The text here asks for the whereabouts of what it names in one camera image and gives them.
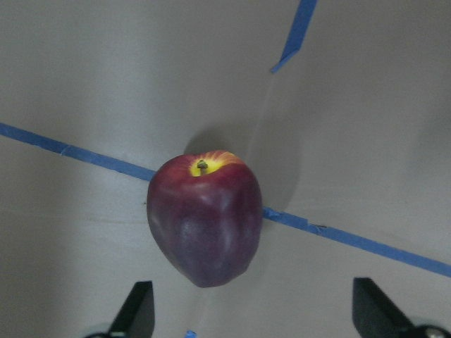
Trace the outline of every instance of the dark red apple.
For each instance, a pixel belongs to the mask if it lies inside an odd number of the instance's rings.
[[[259,245],[262,214],[257,179],[228,151],[175,157],[149,184],[152,235],[198,287],[219,286],[246,271]]]

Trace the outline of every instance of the blue tape strip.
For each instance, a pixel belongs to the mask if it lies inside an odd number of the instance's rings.
[[[141,180],[150,181],[155,173],[153,170],[139,167],[128,162],[120,161],[112,157],[96,154],[86,149],[55,141],[48,137],[43,137],[32,132],[27,132],[16,127],[12,127],[10,125],[5,125],[3,123],[0,123],[0,135],[10,137],[11,139],[15,139],[17,141],[32,144],[42,149],[53,151],[54,153],[61,154],[62,156],[68,156],[71,158],[76,158],[80,161],[100,165],[101,167],[140,178]],[[263,216],[268,220],[272,220],[289,227],[310,232],[312,234],[332,239],[333,241],[353,246],[355,248],[359,248],[373,254],[375,253],[386,258],[391,258],[399,262],[413,265],[418,268],[431,271],[432,273],[438,273],[439,275],[451,277],[451,265],[442,263],[440,261],[435,261],[433,259],[416,255],[415,253],[410,253],[408,251],[399,250],[392,246],[375,242],[370,239],[357,236],[356,234],[351,234],[349,232],[335,229],[333,227],[313,225],[309,223],[306,218],[302,218],[289,213],[281,213],[268,207],[264,208]]]
[[[185,338],[196,338],[196,337],[197,337],[197,334],[196,334],[196,332],[193,332],[193,331],[187,331],[185,334]]]
[[[316,0],[301,0],[299,3],[282,56],[279,63],[271,69],[272,73],[277,72],[301,49],[315,6]]]
[[[92,151],[71,146],[69,144],[55,141],[48,137],[40,136],[33,132],[28,132],[10,125],[0,123],[0,135],[15,139],[17,141],[25,142],[39,148],[53,151],[62,156],[75,158],[77,160],[99,165],[103,168],[115,170],[129,176],[140,178],[141,180],[150,181],[154,175],[153,170],[149,170],[138,165],[134,165],[125,161],[121,161],[109,156],[93,153]]]

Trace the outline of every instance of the apple stem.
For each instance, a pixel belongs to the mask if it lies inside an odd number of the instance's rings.
[[[206,164],[204,160],[200,160],[199,162],[197,162],[197,167],[200,169],[200,175],[202,176],[206,174],[206,169],[209,167],[209,165]]]

